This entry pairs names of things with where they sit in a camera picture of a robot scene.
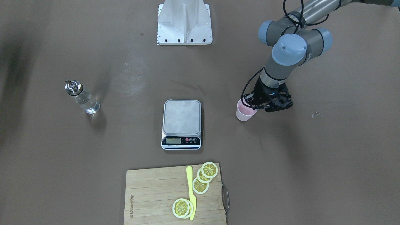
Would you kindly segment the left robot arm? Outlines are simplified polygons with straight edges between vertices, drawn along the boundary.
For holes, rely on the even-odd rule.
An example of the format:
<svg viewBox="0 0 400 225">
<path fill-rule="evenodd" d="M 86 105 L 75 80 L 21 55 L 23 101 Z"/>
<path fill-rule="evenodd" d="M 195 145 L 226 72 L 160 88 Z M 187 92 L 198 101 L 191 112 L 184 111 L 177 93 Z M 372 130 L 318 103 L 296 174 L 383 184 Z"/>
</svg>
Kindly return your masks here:
<svg viewBox="0 0 400 225">
<path fill-rule="evenodd" d="M 255 76 L 254 90 L 241 93 L 241 103 L 251 110 L 281 111 L 293 105 L 285 81 L 298 66 L 320 56 L 333 43 L 331 33 L 325 28 L 307 30 L 306 27 L 323 23 L 329 14 L 352 3 L 351 0 L 301 1 L 296 10 L 287 12 L 278 21 L 265 21 L 258 30 L 259 40 L 272 47 L 271 57 Z"/>
</svg>

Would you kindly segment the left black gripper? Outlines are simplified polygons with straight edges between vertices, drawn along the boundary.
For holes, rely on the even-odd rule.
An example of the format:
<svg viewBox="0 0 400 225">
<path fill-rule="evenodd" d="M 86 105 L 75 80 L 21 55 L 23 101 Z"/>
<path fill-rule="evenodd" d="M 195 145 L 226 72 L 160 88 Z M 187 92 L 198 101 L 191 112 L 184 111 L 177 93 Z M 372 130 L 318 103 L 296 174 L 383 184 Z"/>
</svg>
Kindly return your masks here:
<svg viewBox="0 0 400 225">
<path fill-rule="evenodd" d="M 278 88 L 270 88 L 261 81 L 261 78 L 258 78 L 251 93 L 252 96 L 244 95 L 242 100 L 252 110 L 264 109 L 270 113 L 289 109 L 293 106 L 292 96 L 289 94 L 285 83 L 279 85 Z"/>
</svg>

